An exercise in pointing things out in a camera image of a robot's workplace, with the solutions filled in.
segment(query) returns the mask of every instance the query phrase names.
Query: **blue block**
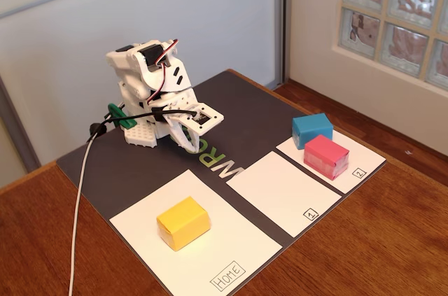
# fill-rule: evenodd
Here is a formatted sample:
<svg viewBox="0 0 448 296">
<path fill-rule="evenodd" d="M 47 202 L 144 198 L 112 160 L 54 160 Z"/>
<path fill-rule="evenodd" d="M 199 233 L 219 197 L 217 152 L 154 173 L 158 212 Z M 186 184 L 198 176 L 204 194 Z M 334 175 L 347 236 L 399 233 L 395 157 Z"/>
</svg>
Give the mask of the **blue block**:
<svg viewBox="0 0 448 296">
<path fill-rule="evenodd" d="M 333 125 L 324 113 L 293 118 L 293 140 L 297 149 L 318 135 L 333 139 Z"/>
</svg>

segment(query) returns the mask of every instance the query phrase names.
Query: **number label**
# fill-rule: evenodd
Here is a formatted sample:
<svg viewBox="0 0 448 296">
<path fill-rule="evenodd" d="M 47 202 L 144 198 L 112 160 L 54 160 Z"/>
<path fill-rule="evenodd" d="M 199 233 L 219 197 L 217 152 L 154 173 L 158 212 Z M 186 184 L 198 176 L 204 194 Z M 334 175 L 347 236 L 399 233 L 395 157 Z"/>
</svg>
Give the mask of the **number label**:
<svg viewBox="0 0 448 296">
<path fill-rule="evenodd" d="M 311 221 L 319 217 L 319 213 L 315 212 L 315 210 L 313 209 L 307 209 L 307 211 L 303 213 L 303 215 L 308 219 L 310 219 Z"/>
<path fill-rule="evenodd" d="M 367 172 L 365 172 L 364 170 L 357 168 L 355 171 L 353 171 L 353 176 L 358 177 L 358 178 L 362 178 L 365 176 Z"/>
</svg>

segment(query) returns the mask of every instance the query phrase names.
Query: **cube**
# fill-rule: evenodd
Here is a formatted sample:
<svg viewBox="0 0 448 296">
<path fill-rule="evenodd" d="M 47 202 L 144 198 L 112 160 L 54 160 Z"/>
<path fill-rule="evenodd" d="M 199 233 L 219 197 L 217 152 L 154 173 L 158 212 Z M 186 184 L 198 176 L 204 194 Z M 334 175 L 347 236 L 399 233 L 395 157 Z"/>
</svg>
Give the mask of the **cube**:
<svg viewBox="0 0 448 296">
<path fill-rule="evenodd" d="M 324 113 L 293 118 L 293 140 L 297 149 L 318 135 L 333 139 L 333 125 Z"/>
<path fill-rule="evenodd" d="M 192 198 L 185 198 L 157 217 L 159 234 L 174 251 L 210 230 L 209 214 Z"/>
<path fill-rule="evenodd" d="M 324 135 L 305 144 L 304 163 L 334 180 L 349 166 L 349 151 Z"/>
</svg>

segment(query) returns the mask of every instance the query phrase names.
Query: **yellow block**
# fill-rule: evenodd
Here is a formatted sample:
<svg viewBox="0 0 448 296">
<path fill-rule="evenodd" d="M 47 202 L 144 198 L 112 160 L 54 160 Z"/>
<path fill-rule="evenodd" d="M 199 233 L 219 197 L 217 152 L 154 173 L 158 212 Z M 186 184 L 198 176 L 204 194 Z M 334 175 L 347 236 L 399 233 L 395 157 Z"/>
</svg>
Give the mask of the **yellow block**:
<svg viewBox="0 0 448 296">
<path fill-rule="evenodd" d="M 192 197 L 158 216 L 157 224 L 163 241 L 175 251 L 210 230 L 209 214 Z"/>
</svg>

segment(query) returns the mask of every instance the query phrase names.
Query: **game board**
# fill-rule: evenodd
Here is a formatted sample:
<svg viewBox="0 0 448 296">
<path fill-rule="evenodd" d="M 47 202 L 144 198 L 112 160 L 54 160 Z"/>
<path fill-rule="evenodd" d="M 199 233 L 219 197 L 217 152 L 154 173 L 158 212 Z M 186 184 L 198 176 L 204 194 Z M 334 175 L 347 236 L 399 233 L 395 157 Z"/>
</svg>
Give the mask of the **game board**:
<svg viewBox="0 0 448 296">
<path fill-rule="evenodd" d="M 170 295 L 233 295 L 385 159 L 335 132 L 350 165 L 328 180 L 303 164 L 292 142 L 291 119 L 303 113 L 228 71 L 195 91 L 225 116 L 198 154 L 169 137 L 157 148 L 131 146 L 114 129 L 92 146 L 83 194 Z M 57 161 L 76 185 L 84 152 Z M 209 213 L 211 229 L 174 252 L 155 217 L 187 196 Z"/>
</svg>

